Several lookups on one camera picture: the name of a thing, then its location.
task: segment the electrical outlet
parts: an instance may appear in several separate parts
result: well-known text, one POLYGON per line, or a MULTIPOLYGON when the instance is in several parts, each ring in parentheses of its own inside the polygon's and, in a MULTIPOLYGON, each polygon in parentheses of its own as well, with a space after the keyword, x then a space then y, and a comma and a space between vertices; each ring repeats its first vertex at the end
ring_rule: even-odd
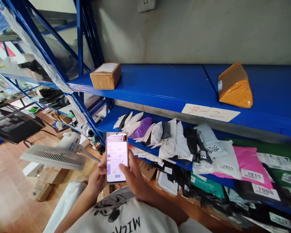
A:
POLYGON ((138 0, 138 12, 154 10, 155 6, 156 0, 138 0))

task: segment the fingers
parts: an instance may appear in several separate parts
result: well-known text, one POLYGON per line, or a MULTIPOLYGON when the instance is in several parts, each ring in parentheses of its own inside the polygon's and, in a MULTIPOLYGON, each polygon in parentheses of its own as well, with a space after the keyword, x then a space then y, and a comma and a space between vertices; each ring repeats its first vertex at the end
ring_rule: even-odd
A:
POLYGON ((120 170, 123 172, 126 180, 132 180, 134 178, 134 175, 131 173, 131 171, 129 170, 129 168, 127 166, 120 163, 119 167, 120 167, 120 170))

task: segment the electric fan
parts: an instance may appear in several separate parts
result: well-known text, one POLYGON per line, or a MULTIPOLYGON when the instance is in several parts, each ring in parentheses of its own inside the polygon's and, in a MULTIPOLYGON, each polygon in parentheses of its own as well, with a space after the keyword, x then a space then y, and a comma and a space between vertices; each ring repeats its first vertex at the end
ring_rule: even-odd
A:
POLYGON ((100 160, 87 152, 80 145, 80 134, 76 132, 66 132, 57 147, 44 145, 32 145, 20 158, 23 160, 36 162, 58 168, 71 170, 83 170, 86 157, 77 154, 81 152, 90 159, 100 163, 100 160))

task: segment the wall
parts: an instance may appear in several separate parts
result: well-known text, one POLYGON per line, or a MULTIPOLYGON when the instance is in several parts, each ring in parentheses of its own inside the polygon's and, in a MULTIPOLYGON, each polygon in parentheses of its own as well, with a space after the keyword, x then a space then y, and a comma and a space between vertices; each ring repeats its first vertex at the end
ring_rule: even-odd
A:
POLYGON ((291 64, 291 0, 93 1, 106 61, 291 64))

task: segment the app interface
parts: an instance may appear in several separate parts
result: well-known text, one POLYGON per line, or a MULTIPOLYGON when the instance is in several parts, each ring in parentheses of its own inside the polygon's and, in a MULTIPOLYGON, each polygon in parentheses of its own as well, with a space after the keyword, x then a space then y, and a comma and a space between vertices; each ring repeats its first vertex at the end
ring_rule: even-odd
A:
POLYGON ((107 181, 125 181, 125 176, 119 168, 122 163, 128 166, 127 160, 127 136, 116 134, 107 137, 107 181))

